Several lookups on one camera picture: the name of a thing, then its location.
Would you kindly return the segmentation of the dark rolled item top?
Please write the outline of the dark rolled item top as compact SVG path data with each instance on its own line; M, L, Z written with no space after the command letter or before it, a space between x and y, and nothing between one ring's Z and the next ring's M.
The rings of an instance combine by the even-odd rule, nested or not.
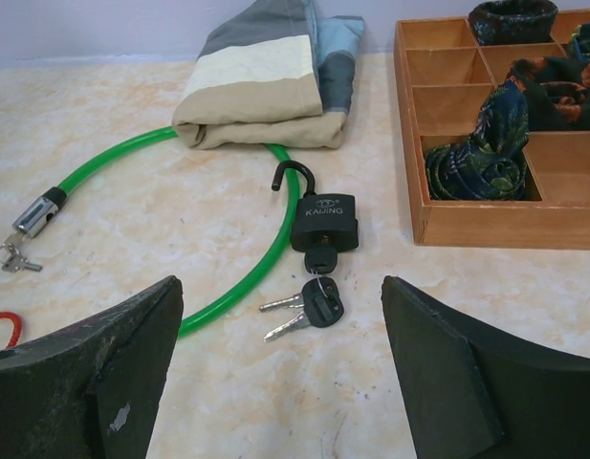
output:
M481 46L546 43L558 14L553 1L485 1L468 15Z

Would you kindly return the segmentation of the wooden compartment tray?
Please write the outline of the wooden compartment tray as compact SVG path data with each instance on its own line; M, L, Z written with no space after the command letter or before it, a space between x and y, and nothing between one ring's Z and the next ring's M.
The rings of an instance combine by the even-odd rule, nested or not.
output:
M430 197L425 154L459 142L519 58L564 56L590 8L561 11L546 42L482 46L464 16L396 24L393 62L414 241L423 246L590 250L590 131L534 132L518 201Z

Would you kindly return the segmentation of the green cable lock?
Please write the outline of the green cable lock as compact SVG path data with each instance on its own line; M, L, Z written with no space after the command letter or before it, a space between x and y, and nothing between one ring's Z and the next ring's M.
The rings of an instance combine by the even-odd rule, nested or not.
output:
M149 145L177 137L171 127L155 129L120 142L88 160L65 177L57 186L49 188L12 223L13 233L20 232L25 239L34 238L64 207L68 198L87 179L107 165ZM286 174L288 200L283 221L278 233L257 264L226 293L197 313L182 320L178 332L184 338L229 312L248 296L273 270L289 245L290 228L295 217L295 206L300 196L298 178L293 172Z

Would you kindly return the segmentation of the dark rolled item right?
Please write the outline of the dark rolled item right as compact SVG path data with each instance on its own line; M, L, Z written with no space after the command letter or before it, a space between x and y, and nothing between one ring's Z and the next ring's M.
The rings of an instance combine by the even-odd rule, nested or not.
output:
M577 25L566 46L569 58L590 61L590 22Z

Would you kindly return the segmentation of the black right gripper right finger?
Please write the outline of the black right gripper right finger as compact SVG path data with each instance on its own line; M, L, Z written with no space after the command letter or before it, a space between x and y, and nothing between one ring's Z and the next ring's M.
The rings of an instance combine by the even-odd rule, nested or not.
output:
M461 313L396 277L382 311L419 458L590 458L590 359Z

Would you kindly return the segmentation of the small silver key pair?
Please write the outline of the small silver key pair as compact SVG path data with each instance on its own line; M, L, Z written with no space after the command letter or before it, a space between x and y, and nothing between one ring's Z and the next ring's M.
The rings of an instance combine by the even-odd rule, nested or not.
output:
M11 234L4 243L0 245L1 270L8 273L20 271L41 272L41 265L32 263L21 252L25 235L20 232Z

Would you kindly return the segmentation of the black-headed key bunch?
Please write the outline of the black-headed key bunch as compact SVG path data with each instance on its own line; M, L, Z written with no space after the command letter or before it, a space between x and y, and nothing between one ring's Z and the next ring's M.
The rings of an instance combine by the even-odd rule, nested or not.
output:
M293 331L314 327L327 328L336 324L345 309L336 281L329 276L338 264L338 252L331 245L318 244L305 252L304 265L312 278L299 293L263 304L260 313L278 309L296 309L298 313L289 321L268 332L263 340L275 341Z

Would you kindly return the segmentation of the folded grey beige cloth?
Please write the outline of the folded grey beige cloth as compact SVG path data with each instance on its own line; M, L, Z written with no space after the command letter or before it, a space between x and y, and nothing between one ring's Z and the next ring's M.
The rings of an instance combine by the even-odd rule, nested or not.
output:
M365 23L312 1L255 1L207 37L172 116L188 146L340 147Z

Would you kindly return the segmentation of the dark rolled item lower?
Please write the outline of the dark rolled item lower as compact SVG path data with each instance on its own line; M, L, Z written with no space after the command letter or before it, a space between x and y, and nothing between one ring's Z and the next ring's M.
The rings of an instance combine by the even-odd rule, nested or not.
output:
M507 79L480 108L463 140L425 153L429 195L434 200L517 201L524 197L528 165L529 110L523 86Z

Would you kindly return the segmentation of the dark rolled item middle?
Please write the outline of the dark rolled item middle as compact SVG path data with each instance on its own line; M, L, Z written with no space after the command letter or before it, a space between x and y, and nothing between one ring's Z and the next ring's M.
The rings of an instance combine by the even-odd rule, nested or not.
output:
M531 131L590 131L590 60L521 58L507 78L524 94Z

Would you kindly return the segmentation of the black Kaijing padlock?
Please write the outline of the black Kaijing padlock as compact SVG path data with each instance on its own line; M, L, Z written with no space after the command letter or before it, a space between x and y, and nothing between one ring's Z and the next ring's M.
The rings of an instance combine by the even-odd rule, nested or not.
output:
M314 246L327 244L337 252L359 246L359 222L356 217L356 198L343 193L316 193L316 178L306 165L286 160L278 164L272 190L278 191L287 169L299 172L306 180L303 197L295 206L290 243L295 251L305 252Z

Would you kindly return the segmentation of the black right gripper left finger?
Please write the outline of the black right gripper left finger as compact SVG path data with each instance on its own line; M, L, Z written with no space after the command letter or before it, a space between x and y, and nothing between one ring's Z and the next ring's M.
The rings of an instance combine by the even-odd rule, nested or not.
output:
M184 309L170 275L0 351L0 458L143 458Z

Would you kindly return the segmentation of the dark rolled item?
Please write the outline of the dark rolled item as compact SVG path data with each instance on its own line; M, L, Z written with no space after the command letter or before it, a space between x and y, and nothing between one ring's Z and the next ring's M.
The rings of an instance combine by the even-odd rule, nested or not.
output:
M569 58L590 61L590 22L577 25L566 46Z
M531 131L590 131L590 60L521 58L507 78L524 94Z
M507 79L480 108L463 140L425 153L429 195L434 200L517 201L524 197L528 165L529 110L523 86Z
M546 43L558 14L553 1L485 1L468 15L481 46Z

